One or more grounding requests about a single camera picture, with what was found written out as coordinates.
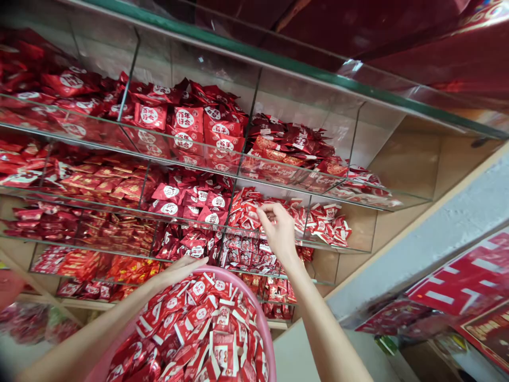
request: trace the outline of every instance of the human hand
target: human hand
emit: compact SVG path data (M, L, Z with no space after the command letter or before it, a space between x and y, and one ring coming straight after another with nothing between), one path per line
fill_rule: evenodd
M187 276L189 276L196 268L207 264L208 257L201 259L195 259L191 256L182 256L176 262L168 267L163 272L152 277L149 282L157 288L157 291L167 288L173 284L181 282Z
M290 214L280 203L264 204L257 213L272 252L285 269L296 264L299 257L295 250L295 221Z

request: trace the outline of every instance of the forearm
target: forearm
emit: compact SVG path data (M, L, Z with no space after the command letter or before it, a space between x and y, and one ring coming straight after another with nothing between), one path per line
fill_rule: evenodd
M309 278L302 262L285 267L322 381L372 382L362 360Z
M53 348L23 371L18 382L83 381L111 343L161 286L151 279L125 300Z

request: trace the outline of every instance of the plastic basket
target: plastic basket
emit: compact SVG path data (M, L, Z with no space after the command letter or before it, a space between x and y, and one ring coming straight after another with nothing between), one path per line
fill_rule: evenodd
M264 341L264 351L265 357L267 359L268 368L267 382L276 382L276 358L274 356L274 346L272 344L272 337L270 335L270 329L267 324L267 319L265 318L264 311L261 308L261 305L258 303L256 296L248 288L248 286L244 284L244 282L240 278L235 276L230 271L227 271L226 269L204 265L196 269L193 273L196 274L203 272L215 273L217 279L232 283L232 285L234 285L235 287L239 288L242 292L244 292L244 295L247 296L247 298L249 298L249 300L253 303L257 311L256 324L258 326L258 331L260 333L261 338ZM123 342L126 339L128 339L129 336L134 332L136 320L138 320L138 317L133 319L133 321L131 321L127 325L126 329L111 344L109 349L103 355L101 361L99 361L99 363L95 365L94 369L90 372L85 382L102 382L106 380L111 360L113 359L113 356L115 355L115 352L117 351L119 346L122 345Z

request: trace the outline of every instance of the fingers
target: fingers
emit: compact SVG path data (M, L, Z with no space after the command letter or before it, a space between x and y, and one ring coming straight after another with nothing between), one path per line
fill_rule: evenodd
M260 209L267 215L274 214L276 219L289 220L292 218L288 211L281 205L281 203L264 204L260 207Z
M178 268L183 268L183 267L187 267L189 265L193 265L192 269L194 270L202 265L207 264L207 262L208 262L208 257L204 257L202 259L196 259L191 256L182 256L176 262L174 262L170 266L170 268L173 270L176 270Z
M264 226L264 230L266 233L270 234L274 227L272 226L272 223L270 222L269 218L267 217L267 214L262 208L258 208L256 210L258 213L258 217L260 218L261 225Z

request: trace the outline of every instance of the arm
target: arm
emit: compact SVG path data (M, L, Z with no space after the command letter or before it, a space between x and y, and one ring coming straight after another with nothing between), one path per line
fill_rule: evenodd
M137 288L125 300L98 317L64 342L51 349L21 372L17 382L81 382L99 362L111 343L124 331L143 306L157 293L182 281L208 257L194 260L185 256L166 271Z
M373 382L297 255L292 217L280 204L266 204L258 215L295 292L320 380Z

